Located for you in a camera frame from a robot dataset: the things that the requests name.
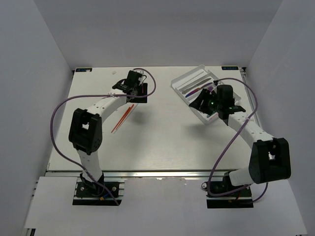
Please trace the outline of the iridescent rainbow steak knife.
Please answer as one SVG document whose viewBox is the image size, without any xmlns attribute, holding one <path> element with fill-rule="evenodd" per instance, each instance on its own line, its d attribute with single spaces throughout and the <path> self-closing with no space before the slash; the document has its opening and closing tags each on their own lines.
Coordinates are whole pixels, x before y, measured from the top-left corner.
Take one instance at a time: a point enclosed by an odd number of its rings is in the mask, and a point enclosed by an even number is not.
<svg viewBox="0 0 315 236">
<path fill-rule="evenodd" d="M 202 89 L 208 88 L 210 85 L 211 85 L 211 83 L 206 84 L 206 85 L 203 85 L 203 86 L 200 87 L 200 88 L 196 88 L 195 90 L 193 90 L 193 91 L 189 92 L 187 95 L 185 95 L 185 98 L 188 98 L 188 97 L 192 96 L 193 94 L 197 93 L 198 91 L 200 91 L 200 90 L 202 90 Z"/>
</svg>

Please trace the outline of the clear chopstick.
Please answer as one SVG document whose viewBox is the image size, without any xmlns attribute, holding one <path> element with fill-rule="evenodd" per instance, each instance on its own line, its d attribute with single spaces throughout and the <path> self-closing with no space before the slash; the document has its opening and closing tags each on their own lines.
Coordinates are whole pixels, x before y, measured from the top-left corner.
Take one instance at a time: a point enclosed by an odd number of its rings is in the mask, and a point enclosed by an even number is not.
<svg viewBox="0 0 315 236">
<path fill-rule="evenodd" d="M 184 86 L 188 85 L 190 82 L 193 82 L 193 81 L 199 79 L 203 74 L 204 74 L 203 72 L 195 73 L 189 80 L 184 82 L 182 85 L 178 86 L 178 89 L 181 89 Z"/>
</svg>

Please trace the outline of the ornate silver table knife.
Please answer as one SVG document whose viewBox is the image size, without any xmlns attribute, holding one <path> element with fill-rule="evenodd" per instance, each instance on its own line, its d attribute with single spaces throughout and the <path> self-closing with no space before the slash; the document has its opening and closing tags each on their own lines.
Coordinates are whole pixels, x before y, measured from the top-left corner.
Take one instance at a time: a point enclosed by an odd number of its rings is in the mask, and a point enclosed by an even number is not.
<svg viewBox="0 0 315 236">
<path fill-rule="evenodd" d="M 200 85 L 203 85 L 203 84 L 205 84 L 206 82 L 208 82 L 208 81 L 210 81 L 210 80 L 211 80 L 211 78 L 207 78 L 207 79 L 205 79 L 205 80 L 203 80 L 203 81 L 201 81 L 201 82 L 199 82 L 199 83 L 197 83 L 197 84 L 195 84 L 195 85 L 193 85 L 193 86 L 188 87 L 187 89 L 182 90 L 181 93 L 182 93 L 182 94 L 186 94 L 186 93 L 188 93 L 190 90 L 192 90 L 192 89 L 194 89 L 194 88 L 196 88 L 196 87 L 198 87 L 198 86 L 200 86 Z"/>
</svg>

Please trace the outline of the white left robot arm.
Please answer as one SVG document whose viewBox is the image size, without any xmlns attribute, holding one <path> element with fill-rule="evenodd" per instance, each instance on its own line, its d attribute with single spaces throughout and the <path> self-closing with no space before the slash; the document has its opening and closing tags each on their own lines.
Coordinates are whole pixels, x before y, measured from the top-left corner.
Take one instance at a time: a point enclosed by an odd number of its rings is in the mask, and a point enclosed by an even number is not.
<svg viewBox="0 0 315 236">
<path fill-rule="evenodd" d="M 86 109 L 73 113 L 68 139 L 77 150 L 84 167 L 81 180 L 88 182 L 87 190 L 99 196 L 104 190 L 104 175 L 100 168 L 98 149 L 102 144 L 102 125 L 110 115 L 126 103 L 147 103 L 148 84 L 143 72 L 131 70 L 127 78 L 112 86 L 108 97 Z"/>
</svg>

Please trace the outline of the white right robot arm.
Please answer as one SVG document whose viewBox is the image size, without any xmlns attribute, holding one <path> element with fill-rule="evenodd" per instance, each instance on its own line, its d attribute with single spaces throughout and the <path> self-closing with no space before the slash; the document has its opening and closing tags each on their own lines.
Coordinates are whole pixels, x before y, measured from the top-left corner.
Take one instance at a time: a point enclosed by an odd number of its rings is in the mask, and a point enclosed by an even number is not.
<svg viewBox="0 0 315 236">
<path fill-rule="evenodd" d="M 223 182 L 222 189 L 226 195 L 234 196 L 241 185 L 290 178 L 288 141 L 273 137 L 250 120 L 246 110 L 235 104 L 232 86 L 219 85 L 215 91 L 203 89 L 189 106 L 207 115 L 218 113 L 219 118 L 251 148 L 249 165 L 230 172 L 229 179 Z"/>
</svg>

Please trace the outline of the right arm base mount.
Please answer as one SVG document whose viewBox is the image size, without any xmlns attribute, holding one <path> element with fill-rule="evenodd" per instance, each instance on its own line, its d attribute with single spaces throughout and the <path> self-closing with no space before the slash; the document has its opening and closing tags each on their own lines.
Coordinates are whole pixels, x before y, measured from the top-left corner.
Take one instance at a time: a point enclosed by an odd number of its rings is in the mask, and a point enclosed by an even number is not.
<svg viewBox="0 0 315 236">
<path fill-rule="evenodd" d="M 201 184 L 201 189 L 207 192 L 207 182 Z M 210 189 L 214 194 L 226 192 L 222 181 L 212 181 Z M 206 204 L 208 209 L 236 209 L 253 208 L 252 192 L 249 187 L 232 194 L 219 197 L 211 196 L 207 193 Z"/>
</svg>

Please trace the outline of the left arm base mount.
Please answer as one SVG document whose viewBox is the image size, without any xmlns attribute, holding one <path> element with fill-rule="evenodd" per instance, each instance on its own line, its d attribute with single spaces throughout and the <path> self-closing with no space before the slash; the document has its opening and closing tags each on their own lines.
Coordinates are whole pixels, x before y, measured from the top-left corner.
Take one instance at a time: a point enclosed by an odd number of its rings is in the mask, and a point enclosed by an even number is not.
<svg viewBox="0 0 315 236">
<path fill-rule="evenodd" d="M 81 180 L 77 180 L 74 190 L 73 206 L 113 206 L 120 205 L 124 195 L 125 183 L 121 181 L 106 181 L 104 188 L 98 190 L 86 186 Z"/>
</svg>

